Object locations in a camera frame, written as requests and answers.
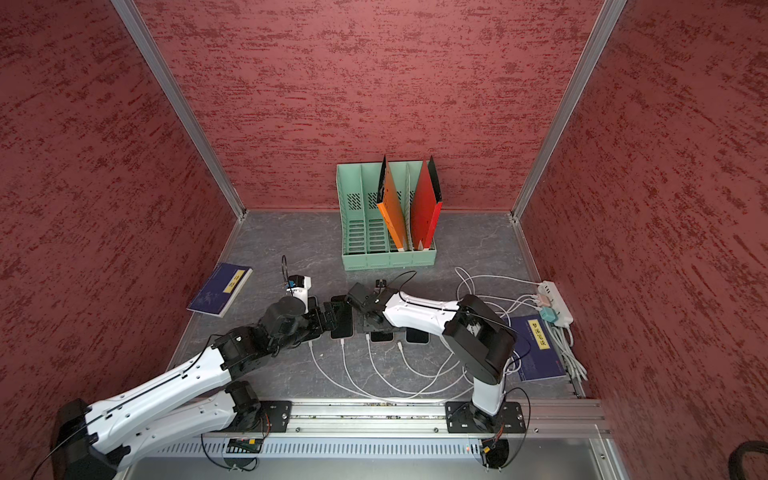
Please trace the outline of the black phone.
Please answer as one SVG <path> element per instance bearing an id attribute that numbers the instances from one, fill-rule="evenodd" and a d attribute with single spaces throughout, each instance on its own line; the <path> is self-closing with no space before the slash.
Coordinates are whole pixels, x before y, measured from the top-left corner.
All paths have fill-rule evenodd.
<path id="1" fill-rule="evenodd" d="M 332 339 L 346 339 L 353 336 L 354 317 L 353 308 L 349 304 L 345 295 L 338 295 L 331 298 L 335 326 L 331 330 Z"/>
<path id="2" fill-rule="evenodd" d="M 411 344 L 428 344 L 430 334 L 421 330 L 408 327 L 405 331 L 405 339 Z"/>
<path id="3" fill-rule="evenodd" d="M 394 339 L 392 332 L 371 332 L 370 340 L 373 343 L 391 342 Z"/>

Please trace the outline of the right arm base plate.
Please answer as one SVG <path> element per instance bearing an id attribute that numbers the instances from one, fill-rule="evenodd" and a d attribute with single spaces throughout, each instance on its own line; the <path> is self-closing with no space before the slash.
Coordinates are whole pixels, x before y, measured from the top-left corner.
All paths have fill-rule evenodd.
<path id="1" fill-rule="evenodd" d="M 522 434 L 527 427 L 518 402 L 504 402 L 493 416 L 475 408 L 469 401 L 447 402 L 445 418 L 448 432 L 456 434 Z"/>

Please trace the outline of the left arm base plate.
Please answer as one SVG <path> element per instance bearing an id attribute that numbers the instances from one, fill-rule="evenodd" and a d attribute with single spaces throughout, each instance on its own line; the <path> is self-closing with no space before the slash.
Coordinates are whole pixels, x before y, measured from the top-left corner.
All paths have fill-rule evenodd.
<path id="1" fill-rule="evenodd" d="M 287 400 L 260 401 L 246 409 L 237 430 L 255 432 L 262 437 L 272 433 L 285 433 L 291 418 L 293 403 Z"/>

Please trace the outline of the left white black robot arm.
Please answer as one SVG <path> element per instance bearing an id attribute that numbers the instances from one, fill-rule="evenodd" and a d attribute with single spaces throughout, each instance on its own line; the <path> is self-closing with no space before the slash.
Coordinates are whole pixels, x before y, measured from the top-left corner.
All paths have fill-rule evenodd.
<path id="1" fill-rule="evenodd" d="M 54 478 L 112 479 L 189 436 L 269 431 L 269 416 L 245 375 L 352 319 L 344 299 L 317 305 L 285 296 L 257 322 L 213 335 L 190 360 L 138 387 L 92 404 L 65 404 L 48 456 Z"/>

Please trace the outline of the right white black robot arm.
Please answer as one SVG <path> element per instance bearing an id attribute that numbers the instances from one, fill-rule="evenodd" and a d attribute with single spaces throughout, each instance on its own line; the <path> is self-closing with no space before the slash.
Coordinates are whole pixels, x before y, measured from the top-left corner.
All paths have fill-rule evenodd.
<path id="1" fill-rule="evenodd" d="M 479 297 L 429 300 L 392 287 L 376 292 L 357 283 L 346 299 L 374 332 L 411 329 L 442 339 L 473 376 L 474 411 L 487 417 L 500 412 L 517 336 Z"/>

